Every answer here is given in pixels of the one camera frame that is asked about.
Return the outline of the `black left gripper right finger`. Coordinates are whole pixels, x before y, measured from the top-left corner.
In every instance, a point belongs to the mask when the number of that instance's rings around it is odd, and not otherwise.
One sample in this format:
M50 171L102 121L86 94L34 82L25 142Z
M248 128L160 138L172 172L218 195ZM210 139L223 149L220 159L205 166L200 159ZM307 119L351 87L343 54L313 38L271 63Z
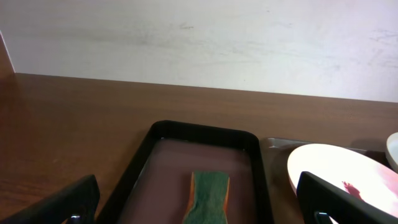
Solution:
M305 223L394 224L397 218L310 172L302 172L297 198Z

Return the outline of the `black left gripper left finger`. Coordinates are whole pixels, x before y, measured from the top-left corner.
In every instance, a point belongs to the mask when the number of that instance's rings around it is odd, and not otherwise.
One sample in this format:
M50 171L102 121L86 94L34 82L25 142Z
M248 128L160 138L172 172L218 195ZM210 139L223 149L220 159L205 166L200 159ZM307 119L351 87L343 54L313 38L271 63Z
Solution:
M1 223L94 223L99 199L95 176L86 175Z

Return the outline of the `green and orange sponge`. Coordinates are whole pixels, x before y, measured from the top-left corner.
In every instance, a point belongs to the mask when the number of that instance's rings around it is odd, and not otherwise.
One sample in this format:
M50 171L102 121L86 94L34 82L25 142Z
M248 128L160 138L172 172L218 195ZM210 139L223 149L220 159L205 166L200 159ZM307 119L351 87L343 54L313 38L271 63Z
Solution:
M220 171L193 171L183 224L227 224L230 178Z

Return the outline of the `white plate with red streak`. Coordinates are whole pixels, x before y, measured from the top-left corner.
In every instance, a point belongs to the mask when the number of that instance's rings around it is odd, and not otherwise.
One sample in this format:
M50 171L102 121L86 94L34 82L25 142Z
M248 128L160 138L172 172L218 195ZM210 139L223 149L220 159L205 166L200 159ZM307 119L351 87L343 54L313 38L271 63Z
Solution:
M398 173L398 133L391 134L386 141L386 159L392 170Z

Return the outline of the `white plate with red blob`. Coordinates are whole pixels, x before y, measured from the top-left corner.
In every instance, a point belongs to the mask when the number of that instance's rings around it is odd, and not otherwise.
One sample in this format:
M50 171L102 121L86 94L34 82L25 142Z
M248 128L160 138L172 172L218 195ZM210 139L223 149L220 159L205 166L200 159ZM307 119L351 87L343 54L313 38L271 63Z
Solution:
M292 188L310 172L350 195L397 218L397 173L358 152L328 144L306 144L287 161Z

